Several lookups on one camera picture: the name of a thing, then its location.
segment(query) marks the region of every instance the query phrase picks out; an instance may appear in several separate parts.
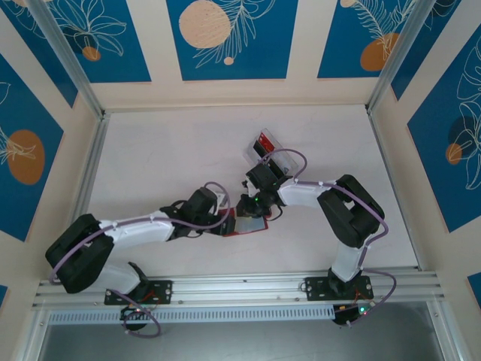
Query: blue wall panel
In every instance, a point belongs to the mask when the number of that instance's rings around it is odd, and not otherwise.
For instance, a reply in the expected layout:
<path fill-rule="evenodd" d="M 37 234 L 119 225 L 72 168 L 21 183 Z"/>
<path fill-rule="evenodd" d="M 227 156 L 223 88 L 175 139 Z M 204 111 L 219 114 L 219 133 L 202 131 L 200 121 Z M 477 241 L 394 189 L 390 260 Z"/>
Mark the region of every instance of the blue wall panel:
<path fill-rule="evenodd" d="M 406 55 L 401 67 L 392 80 L 391 86 L 399 100 L 433 47 L 444 27 L 451 19 L 461 0 L 437 0 L 424 26 Z"/>
<path fill-rule="evenodd" d="M 26 240 L 63 131 L 0 56 L 0 230 Z"/>
<path fill-rule="evenodd" d="M 450 232 L 481 215 L 481 26 L 408 123 Z"/>
<path fill-rule="evenodd" d="M 182 79 L 284 79 L 297 4 L 167 0 Z"/>

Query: white work surface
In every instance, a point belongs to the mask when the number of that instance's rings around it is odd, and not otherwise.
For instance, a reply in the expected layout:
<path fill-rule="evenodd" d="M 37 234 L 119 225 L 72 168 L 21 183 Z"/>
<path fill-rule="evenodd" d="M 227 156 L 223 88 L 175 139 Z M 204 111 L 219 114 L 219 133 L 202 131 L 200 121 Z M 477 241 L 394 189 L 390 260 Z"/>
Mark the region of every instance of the white work surface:
<path fill-rule="evenodd" d="M 183 108 L 114 113 L 89 213 L 100 220 L 148 214 L 217 181 L 236 205 L 250 170 L 247 145 L 268 128 L 309 165 L 300 179 L 354 175 L 386 213 L 391 232 L 373 244 L 366 266 L 413 266 L 416 258 L 371 125 L 361 105 Z M 302 159 L 292 155 L 299 165 Z M 148 276 L 323 270 L 337 251 L 321 209 L 284 208 L 269 229 L 222 238 L 203 235 L 146 244 L 118 257 Z"/>

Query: purple cable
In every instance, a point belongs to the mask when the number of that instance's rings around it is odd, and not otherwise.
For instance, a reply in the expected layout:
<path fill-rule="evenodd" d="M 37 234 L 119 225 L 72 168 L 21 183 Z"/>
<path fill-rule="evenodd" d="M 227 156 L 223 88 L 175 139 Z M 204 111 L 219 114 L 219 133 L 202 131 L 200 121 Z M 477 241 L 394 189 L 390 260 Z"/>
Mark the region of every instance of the purple cable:
<path fill-rule="evenodd" d="M 296 149 L 289 149 L 289 148 L 279 148 L 279 149 L 275 149 L 273 151 L 271 151 L 270 153 L 267 153 L 265 156 L 263 156 L 261 158 L 261 160 L 259 160 L 259 163 L 262 163 L 262 162 L 265 162 L 266 160 L 270 159 L 272 154 L 274 153 L 279 153 L 279 152 L 291 152 L 291 153 L 296 153 L 298 154 L 299 156 L 301 156 L 301 158 L 304 160 L 304 166 L 301 168 L 301 170 L 299 170 L 295 175 L 294 175 L 294 179 L 297 179 L 297 177 L 306 169 L 307 167 L 307 158 L 304 154 L 302 154 L 301 152 L 299 152 L 298 150 Z"/>
<path fill-rule="evenodd" d="M 374 307 L 372 307 L 372 309 L 369 310 L 368 313 L 366 313 L 365 316 L 368 316 L 368 315 L 370 315 L 376 308 L 378 308 L 378 307 L 381 306 L 384 302 L 386 302 L 389 297 L 392 296 L 392 294 L 394 293 L 394 291 L 395 291 L 395 289 L 396 289 L 396 286 L 398 285 L 398 282 L 396 281 L 396 277 L 394 277 L 393 275 L 391 275 L 391 274 L 388 273 L 388 272 L 377 271 L 376 269 L 372 269 L 372 268 L 364 268 L 364 271 L 367 272 L 367 273 L 375 273 L 376 275 L 382 275 L 382 276 L 390 277 L 390 278 L 392 279 L 392 288 L 390 289 L 390 291 L 388 292 L 387 295 L 385 295 L 378 303 L 376 303 L 376 305 L 375 305 Z M 364 317 L 360 317 L 360 318 L 358 318 L 357 320 L 354 320 L 353 322 L 351 322 L 351 323 L 349 324 L 349 327 L 351 327 L 352 325 L 356 324 L 356 323 L 359 322 L 360 320 L 365 319 L 365 316 L 364 316 Z"/>
<path fill-rule="evenodd" d="M 158 322 L 158 320 L 150 313 L 150 311 L 148 309 L 146 309 L 145 307 L 139 305 L 136 301 L 134 301 L 133 299 L 131 299 L 130 297 L 120 293 L 119 291 L 116 291 L 116 290 L 110 290 L 111 292 L 115 293 L 116 295 L 118 295 L 121 299 L 125 299 L 128 303 L 131 303 L 133 304 L 136 308 L 138 308 L 139 310 L 141 310 L 140 312 L 142 314 L 145 314 L 147 315 L 153 322 L 154 324 L 156 325 L 157 327 L 157 332 L 156 333 L 153 333 L 152 335 L 142 335 L 140 333 L 137 333 L 137 332 L 132 332 L 130 331 L 129 329 L 127 329 L 127 320 L 129 320 L 130 318 L 133 317 L 133 315 L 136 315 L 136 312 L 132 312 L 131 314 L 127 315 L 127 317 L 124 319 L 123 321 L 123 328 L 126 330 L 126 334 L 127 335 L 130 335 L 130 336 L 134 336 L 134 337 L 139 337 L 139 338 L 155 338 L 155 337 L 158 337 L 160 336 L 160 331 L 161 331 L 161 328 L 160 328 L 160 323 Z"/>
<path fill-rule="evenodd" d="M 225 197 L 227 198 L 227 209 L 230 209 L 231 208 L 231 199 L 229 198 L 228 196 L 228 193 L 227 193 L 227 190 L 221 186 L 220 184 L 218 184 L 217 182 L 207 182 L 204 187 L 206 186 L 209 186 L 209 185 L 215 185 L 215 186 L 218 186 L 225 194 Z M 221 224 L 224 223 L 224 221 L 227 219 L 227 217 L 229 216 L 229 213 L 226 212 L 224 214 L 224 216 L 216 223 L 214 224 L 211 224 L 210 226 L 199 226 L 197 224 L 193 224 L 193 223 L 189 223 L 189 222 L 184 222 L 183 220 L 174 220 L 172 218 L 168 218 L 168 217 L 154 217 L 154 218 L 150 218 L 150 217 L 143 217 L 143 218 L 136 218 L 134 220 L 124 220 L 123 222 L 118 222 L 115 226 L 114 225 L 109 225 L 109 226 L 106 226 L 100 230 L 98 230 L 97 232 L 94 232 L 92 233 L 90 236 L 88 236 L 87 238 L 83 239 L 82 241 L 80 241 L 78 244 L 75 245 L 75 247 L 73 247 L 71 250 L 69 250 L 64 256 L 63 258 L 55 265 L 55 267 L 53 268 L 52 270 L 52 273 L 50 273 L 50 276 L 49 276 L 49 281 L 50 283 L 52 284 L 58 284 L 57 282 L 55 282 L 55 277 L 56 277 L 56 273 L 60 270 L 60 268 L 65 264 L 65 262 L 67 262 L 67 260 L 75 253 L 77 252 L 79 249 L 81 249 L 81 247 L 89 242 L 91 242 L 92 240 L 94 240 L 96 237 L 100 236 L 101 234 L 103 233 L 106 233 L 108 231 L 110 231 L 111 229 L 113 228 L 116 228 L 116 227 L 122 227 L 122 226 L 129 226 L 131 224 L 136 224 L 136 223 L 144 223 L 144 222 L 171 222 L 171 223 L 178 223 L 178 224 L 182 224 L 183 226 L 188 226 L 188 227 L 191 227 L 193 229 L 212 229 L 212 228 L 216 228 L 217 226 L 220 226 Z"/>
<path fill-rule="evenodd" d="M 305 184 L 308 186 L 319 186 L 318 182 L 305 182 L 305 181 L 299 181 L 298 184 Z M 351 193 L 349 190 L 339 187 L 337 184 L 332 184 L 332 183 L 322 183 L 323 186 L 325 187 L 331 187 L 334 188 L 335 190 L 339 190 L 340 192 L 346 194 L 349 196 L 354 202 L 359 203 L 366 211 L 368 211 L 376 220 L 383 225 L 384 231 L 381 232 L 379 235 L 375 235 L 373 238 L 371 238 L 369 241 L 366 241 L 366 245 L 364 249 L 362 250 L 361 257 L 359 258 L 359 263 L 358 265 L 361 266 L 362 263 L 364 262 L 366 258 L 366 253 L 368 252 L 368 246 L 372 244 L 373 242 L 377 241 L 379 238 L 384 237 L 389 233 L 389 227 L 385 220 L 369 205 L 367 205 L 362 199 L 360 199 L 358 196 L 355 196 L 353 193 Z"/>
<path fill-rule="evenodd" d="M 227 193 L 227 190 L 220 184 L 218 184 L 217 182 L 207 182 L 204 187 L 207 187 L 207 186 L 210 186 L 210 185 L 214 185 L 214 186 L 217 186 L 219 187 L 225 194 L 225 197 L 227 199 L 227 209 L 230 209 L 231 208 L 231 199 L 229 198 L 228 196 L 228 193 Z M 128 225 L 131 225 L 131 224 L 136 224 L 136 223 L 144 223 L 144 222 L 154 222 L 154 221 L 161 221 L 161 222 L 171 222 L 171 223 L 178 223 L 178 224 L 182 224 L 184 226 L 188 226 L 188 227 L 191 227 L 193 229 L 212 229 L 212 228 L 216 228 L 217 226 L 220 226 L 221 224 L 224 223 L 224 221 L 227 219 L 227 217 L 229 216 L 229 212 L 226 212 L 224 214 L 224 216 L 222 216 L 222 218 L 214 223 L 214 224 L 211 224 L 210 226 L 199 226 L 197 224 L 193 224 L 193 223 L 189 223 L 189 222 L 184 222 L 183 220 L 174 220 L 174 219 L 171 219 L 171 218 L 167 218 L 167 217 L 154 217 L 154 218 L 150 218 L 150 217 L 143 217 L 143 218 L 137 218 L 137 219 L 134 219 L 134 220 L 125 220 L 123 222 L 118 222 L 118 224 L 115 225 L 115 227 L 120 227 L 120 226 L 128 226 Z M 85 244 L 93 241 L 96 237 L 100 236 L 101 234 L 105 233 L 105 232 L 108 232 L 110 231 L 111 229 L 115 228 L 114 225 L 110 225 L 110 226 L 107 226 L 107 227 L 104 227 L 100 230 L 98 230 L 97 232 L 94 232 L 92 233 L 90 236 L 86 237 L 85 239 L 83 239 L 82 241 L 80 241 L 78 244 L 76 244 L 71 250 L 69 250 L 63 257 L 62 259 L 55 265 L 55 267 L 53 268 L 52 270 L 52 273 L 50 273 L 50 276 L 49 276 L 49 281 L 51 284 L 59 284 L 58 282 L 55 282 L 55 277 L 56 277 L 56 273 L 60 270 L 60 268 L 65 264 L 65 262 L 67 262 L 67 260 L 75 253 L 77 252 L 79 249 L 81 249 L 82 246 L 84 246 Z M 110 290 L 111 292 L 115 293 L 116 295 L 118 295 L 120 298 L 122 299 L 125 299 L 127 302 L 129 303 L 132 303 L 133 305 L 135 305 L 137 308 L 139 308 L 141 310 L 141 313 L 143 314 L 146 314 L 150 319 L 153 320 L 153 322 L 155 323 L 155 325 L 157 326 L 157 333 L 154 334 L 154 335 L 141 335 L 141 334 L 138 334 L 138 333 L 134 333 L 134 332 L 128 332 L 129 335 L 133 335 L 133 336 L 136 336 L 136 337 L 140 337 L 140 338 L 154 338 L 154 337 L 157 337 L 160 335 L 160 324 L 159 322 L 155 319 L 155 317 L 150 313 L 149 310 L 147 310 L 146 308 L 140 306 L 137 302 L 135 302 L 134 300 L 130 299 L 128 296 L 120 293 L 119 291 L 116 291 L 116 290 Z M 129 319 L 129 317 L 126 317 L 126 319 L 124 320 L 124 323 L 123 323 L 123 326 L 125 329 L 127 329 L 127 320 Z"/>

